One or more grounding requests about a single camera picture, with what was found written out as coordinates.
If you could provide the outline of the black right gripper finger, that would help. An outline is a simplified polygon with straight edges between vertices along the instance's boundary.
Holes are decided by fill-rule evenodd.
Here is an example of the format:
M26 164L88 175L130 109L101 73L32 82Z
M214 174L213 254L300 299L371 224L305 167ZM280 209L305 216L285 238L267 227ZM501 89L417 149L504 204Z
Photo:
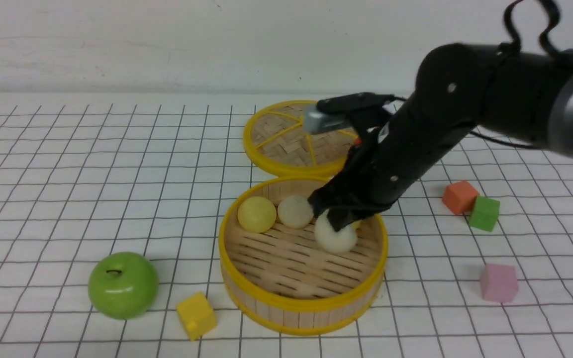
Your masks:
M339 232L354 222L378 213L379 206L331 206L327 211L327 220L332 229Z

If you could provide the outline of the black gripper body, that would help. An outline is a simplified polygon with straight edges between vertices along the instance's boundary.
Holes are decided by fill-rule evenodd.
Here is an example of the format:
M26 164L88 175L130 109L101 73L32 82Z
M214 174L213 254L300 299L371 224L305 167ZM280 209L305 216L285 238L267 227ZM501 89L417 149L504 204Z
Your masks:
M382 127L359 136L341 171L324 186L332 206L389 209L476 126L459 113L424 104L410 97Z

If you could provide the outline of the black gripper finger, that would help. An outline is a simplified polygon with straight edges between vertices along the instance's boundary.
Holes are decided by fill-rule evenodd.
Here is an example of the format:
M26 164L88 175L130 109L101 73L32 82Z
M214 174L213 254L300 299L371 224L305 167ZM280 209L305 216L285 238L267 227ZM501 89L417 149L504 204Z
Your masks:
M313 217L319 217L326 209L332 206L334 198L328 192L312 192L307 198L307 202L311 206Z

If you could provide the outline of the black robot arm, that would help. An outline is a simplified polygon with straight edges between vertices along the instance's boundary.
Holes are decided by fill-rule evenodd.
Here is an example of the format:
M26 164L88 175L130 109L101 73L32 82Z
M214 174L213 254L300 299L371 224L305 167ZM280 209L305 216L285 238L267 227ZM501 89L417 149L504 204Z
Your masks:
M396 112L393 94L319 100L305 115L314 134L352 127L358 142L308 198L314 217L339 231L391 208L476 127L573 157L573 50L554 58L453 43L423 59L415 89Z

